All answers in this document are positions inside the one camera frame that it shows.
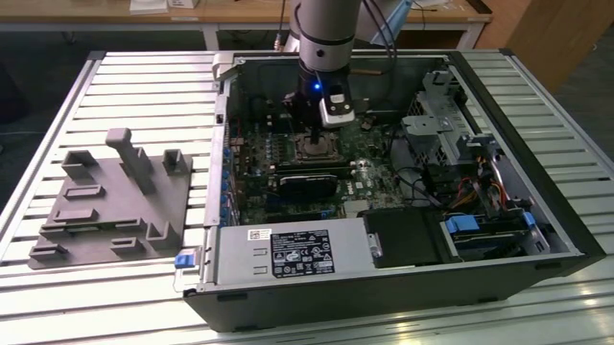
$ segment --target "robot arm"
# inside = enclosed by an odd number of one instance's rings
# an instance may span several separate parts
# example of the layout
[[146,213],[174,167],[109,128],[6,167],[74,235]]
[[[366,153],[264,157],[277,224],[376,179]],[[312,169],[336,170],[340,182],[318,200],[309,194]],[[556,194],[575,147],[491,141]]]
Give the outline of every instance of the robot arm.
[[[300,87],[286,99],[294,117],[318,132],[349,124],[354,119],[354,105],[348,76],[353,54],[357,25],[360,38],[377,41],[381,27],[368,15],[361,0],[293,0],[290,47],[300,39]],[[401,17],[405,23],[412,2],[408,0],[377,0],[388,20]],[[381,26],[382,18],[377,17]]]

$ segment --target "aluminum extrusion table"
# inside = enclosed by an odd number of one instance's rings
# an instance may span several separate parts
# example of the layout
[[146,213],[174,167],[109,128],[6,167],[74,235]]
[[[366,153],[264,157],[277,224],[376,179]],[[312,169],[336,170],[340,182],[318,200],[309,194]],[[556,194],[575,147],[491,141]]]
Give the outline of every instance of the aluminum extrusion table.
[[[0,343],[561,344],[614,336],[614,167],[515,56],[464,52],[609,256],[509,300],[217,333],[182,301],[197,272],[173,258],[33,271],[26,261],[61,190],[69,150],[114,157],[106,131],[131,127],[150,156],[194,156],[185,247],[204,243],[214,123],[213,52],[93,54],[0,216]],[[487,124],[479,114],[477,122]]]

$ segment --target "wooden table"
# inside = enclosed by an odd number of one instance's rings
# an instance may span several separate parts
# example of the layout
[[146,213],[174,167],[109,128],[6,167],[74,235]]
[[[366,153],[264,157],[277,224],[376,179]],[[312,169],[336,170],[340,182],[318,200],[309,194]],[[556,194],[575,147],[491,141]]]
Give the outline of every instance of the wooden table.
[[[143,16],[131,16],[129,8],[130,0],[2,0],[0,31],[200,30],[208,49],[220,50],[220,30],[278,29],[282,0],[201,0],[196,9]],[[458,48],[473,48],[492,15],[480,14],[466,0],[433,9],[412,11],[404,30],[464,31]],[[290,11],[288,6],[286,29]]]

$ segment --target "wire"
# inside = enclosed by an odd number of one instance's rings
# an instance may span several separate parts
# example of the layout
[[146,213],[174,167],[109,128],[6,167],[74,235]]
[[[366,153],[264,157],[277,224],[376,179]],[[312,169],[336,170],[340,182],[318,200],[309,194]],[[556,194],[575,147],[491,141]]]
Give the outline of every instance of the wire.
[[[385,14],[382,13],[382,9],[380,7],[380,5],[377,4],[377,2],[374,0],[370,0],[372,4],[374,5],[374,8],[382,18],[382,21],[384,21],[384,25],[386,26],[386,31],[389,33],[389,35],[392,36],[392,41],[390,41],[390,48],[393,49],[393,60],[392,60],[392,67],[389,68],[389,71],[386,73],[390,72],[390,80],[389,80],[389,84],[388,84],[388,87],[386,87],[386,91],[384,92],[384,96],[381,97],[381,100],[378,102],[374,102],[372,104],[372,108],[376,108],[378,107],[382,103],[388,102],[389,100],[389,97],[392,95],[392,92],[393,92],[393,85],[394,85],[394,70],[397,69],[397,63],[398,63],[398,50],[397,50],[397,44],[394,43],[394,34],[393,34],[393,29],[392,29],[392,26],[389,25],[388,23],[388,20],[386,20],[386,17],[385,17]],[[368,12],[370,13],[370,16],[373,14],[372,10],[370,10],[370,7],[369,5],[366,4],[365,6]],[[376,26],[378,28],[378,32],[384,38],[384,41],[386,43],[386,47],[388,47],[388,51],[389,51],[389,41],[388,41],[388,38],[385,37],[385,34],[382,32],[382,29],[381,29],[381,25],[378,25],[377,23],[377,20],[374,19],[374,17],[372,17],[372,19],[374,20],[374,23],[376,23]]]
[[286,0],[282,2],[282,14],[280,14],[280,29],[276,36],[274,49],[276,51],[282,51],[282,25],[285,21],[285,11],[286,11]]
[[421,11],[421,13],[422,13],[422,31],[425,31],[425,30],[426,30],[425,12],[426,12],[428,10],[425,10],[425,7],[422,7],[422,5],[421,5],[417,1],[414,2],[414,4],[416,4],[416,6],[421,7],[420,11]]
[[374,11],[372,11],[372,7],[369,5],[368,0],[364,0],[364,5],[365,5],[365,9],[368,10],[369,17],[372,17],[372,21],[374,22],[374,25],[377,27],[377,32],[380,33],[380,35],[381,35],[381,37],[384,39],[384,46],[386,47],[386,55],[388,55],[388,58],[392,61],[392,66],[389,67],[389,69],[385,72],[382,72],[384,74],[386,74],[386,73],[390,73],[394,70],[394,67],[397,65],[397,58],[396,58],[396,56],[393,56],[392,45],[389,44],[388,38],[385,36],[385,32],[382,31],[382,27],[377,22],[376,14],[374,14]]
[[507,206],[507,197],[508,197],[507,189],[504,188],[501,183],[499,183],[496,180],[491,181],[491,185],[493,185],[497,188],[497,190],[500,191],[501,207],[504,208],[504,210],[508,210],[508,206]]
[[462,193],[462,185],[465,185],[465,182],[471,182],[472,178],[464,178],[460,183],[460,193],[457,194],[457,198],[461,198],[461,193]]
[[25,134],[46,134],[46,132],[7,132],[7,133],[0,133],[0,135],[25,135]]
[[397,170],[397,176],[400,177],[400,181],[406,184],[406,186],[409,186],[413,191],[412,193],[414,193],[416,191],[418,191],[424,196],[428,197],[429,201],[432,202],[433,206],[437,207],[437,208],[442,208],[442,209],[448,209],[448,207],[440,202],[440,200],[432,195],[429,194],[429,192],[426,190],[424,190],[422,188],[417,187],[416,186],[416,183],[412,183],[410,181],[408,181],[404,176],[400,175],[398,173],[400,170]]
[[286,0],[282,2],[282,14],[280,14],[280,29],[278,35],[282,35],[282,23],[285,21],[285,11],[286,11]]

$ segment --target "table leg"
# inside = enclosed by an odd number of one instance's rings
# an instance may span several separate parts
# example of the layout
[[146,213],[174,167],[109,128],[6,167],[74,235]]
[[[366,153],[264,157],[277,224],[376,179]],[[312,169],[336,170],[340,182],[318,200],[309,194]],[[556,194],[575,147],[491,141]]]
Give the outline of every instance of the table leg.
[[218,24],[204,24],[205,45],[208,50],[221,50],[221,43],[218,42]]
[[69,45],[74,45],[78,42],[78,39],[75,38],[75,31],[62,31],[62,38],[65,38],[65,42]]
[[485,23],[472,23],[469,29],[462,33],[457,49],[473,49],[477,45],[480,34],[483,34]]

